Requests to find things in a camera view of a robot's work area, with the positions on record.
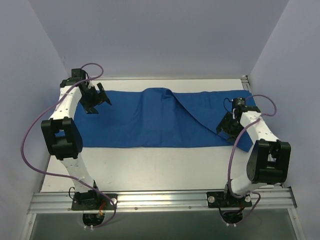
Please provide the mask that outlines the blue surgical drape cloth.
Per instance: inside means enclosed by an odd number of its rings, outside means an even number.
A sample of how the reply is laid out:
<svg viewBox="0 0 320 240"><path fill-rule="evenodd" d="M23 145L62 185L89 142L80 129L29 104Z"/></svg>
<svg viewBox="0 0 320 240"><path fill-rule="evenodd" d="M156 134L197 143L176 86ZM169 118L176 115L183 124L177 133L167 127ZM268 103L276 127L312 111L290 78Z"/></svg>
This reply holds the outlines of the blue surgical drape cloth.
<svg viewBox="0 0 320 240"><path fill-rule="evenodd" d="M228 146L216 128L231 104L225 99L248 98L247 90L177 93L167 88L141 92L111 91L111 102L96 114L78 105L75 124L86 148L202 148Z"/></svg>

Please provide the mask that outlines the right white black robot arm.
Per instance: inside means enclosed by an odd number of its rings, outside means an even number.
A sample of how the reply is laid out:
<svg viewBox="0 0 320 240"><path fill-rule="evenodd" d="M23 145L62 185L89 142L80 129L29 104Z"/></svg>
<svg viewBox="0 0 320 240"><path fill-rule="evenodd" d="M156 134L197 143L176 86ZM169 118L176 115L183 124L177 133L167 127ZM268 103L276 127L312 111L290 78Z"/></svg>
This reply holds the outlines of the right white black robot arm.
<svg viewBox="0 0 320 240"><path fill-rule="evenodd" d="M247 105L247 99L238 97L230 100L231 110L227 111L216 133L233 145L227 169L227 183L222 193L223 203L234 206L240 198L256 189L284 183L288 176L291 145L281 141L264 121L265 113L254 105ZM245 172L231 178L235 150L244 134L253 144Z"/></svg>

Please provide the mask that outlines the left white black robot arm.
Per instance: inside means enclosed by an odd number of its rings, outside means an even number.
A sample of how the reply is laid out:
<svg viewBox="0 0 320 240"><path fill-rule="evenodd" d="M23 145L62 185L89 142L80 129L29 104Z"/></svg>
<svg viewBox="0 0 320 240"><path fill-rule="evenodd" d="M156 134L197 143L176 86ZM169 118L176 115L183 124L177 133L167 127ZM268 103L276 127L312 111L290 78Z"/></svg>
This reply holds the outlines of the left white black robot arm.
<svg viewBox="0 0 320 240"><path fill-rule="evenodd" d="M82 201L90 210L100 206L97 185L82 158L83 139L74 121L78 104L86 114L98 114L96 106L111 104L103 85L94 86L83 68L74 68L71 76L60 83L59 103L48 120L41 122L42 134L50 155L66 168L74 184L76 202Z"/></svg>

